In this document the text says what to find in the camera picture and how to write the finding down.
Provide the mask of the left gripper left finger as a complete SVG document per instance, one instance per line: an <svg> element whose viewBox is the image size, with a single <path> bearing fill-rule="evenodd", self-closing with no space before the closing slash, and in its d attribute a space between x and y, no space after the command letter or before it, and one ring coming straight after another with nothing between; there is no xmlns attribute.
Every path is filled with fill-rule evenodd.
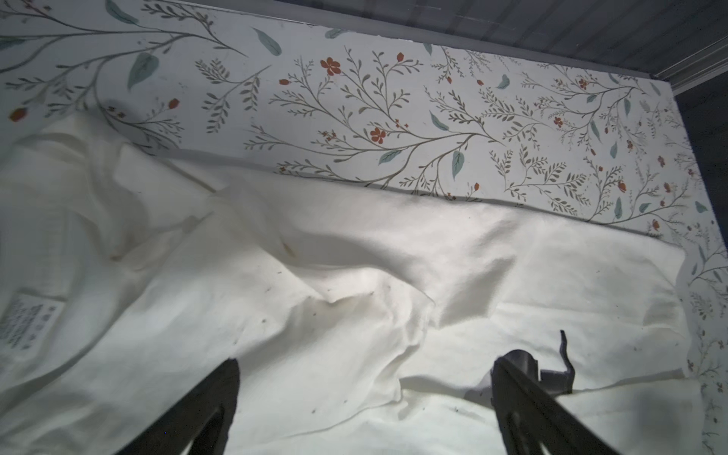
<svg viewBox="0 0 728 455"><path fill-rule="evenodd" d="M239 365L231 358L119 452L222 454L236 413L239 388Z"/></svg>

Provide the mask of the white printed t shirt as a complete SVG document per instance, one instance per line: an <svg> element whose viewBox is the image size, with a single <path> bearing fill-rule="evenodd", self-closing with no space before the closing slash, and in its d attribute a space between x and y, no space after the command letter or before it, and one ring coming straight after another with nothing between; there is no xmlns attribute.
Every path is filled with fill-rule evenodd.
<svg viewBox="0 0 728 455"><path fill-rule="evenodd" d="M111 454L224 361L229 454L501 454L491 369L623 454L696 454L684 252L533 210L148 157L73 115L1 152L1 450Z"/></svg>

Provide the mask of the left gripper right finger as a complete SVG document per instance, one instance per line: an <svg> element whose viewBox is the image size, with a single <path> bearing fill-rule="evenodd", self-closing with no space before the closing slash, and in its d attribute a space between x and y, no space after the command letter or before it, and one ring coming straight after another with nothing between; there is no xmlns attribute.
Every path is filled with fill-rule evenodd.
<svg viewBox="0 0 728 455"><path fill-rule="evenodd" d="M503 356L492 369L492 390L507 454L615 453Z"/></svg>

